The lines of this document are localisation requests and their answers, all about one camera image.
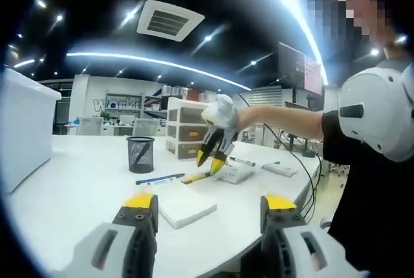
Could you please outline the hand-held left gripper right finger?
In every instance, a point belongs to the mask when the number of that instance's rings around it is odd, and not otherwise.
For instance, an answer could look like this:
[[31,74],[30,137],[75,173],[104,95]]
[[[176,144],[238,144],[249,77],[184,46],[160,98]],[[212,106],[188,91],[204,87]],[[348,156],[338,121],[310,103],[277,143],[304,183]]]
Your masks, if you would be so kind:
[[261,197],[261,254],[265,277],[361,277],[345,249],[325,230],[309,225],[292,201]]

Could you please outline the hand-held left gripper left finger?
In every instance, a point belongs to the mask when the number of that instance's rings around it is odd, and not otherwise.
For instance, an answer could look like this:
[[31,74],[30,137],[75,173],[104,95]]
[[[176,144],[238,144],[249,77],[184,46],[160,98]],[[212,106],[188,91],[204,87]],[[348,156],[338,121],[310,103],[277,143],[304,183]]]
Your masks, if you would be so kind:
[[157,232],[158,196],[140,193],[75,246],[60,277],[152,277]]

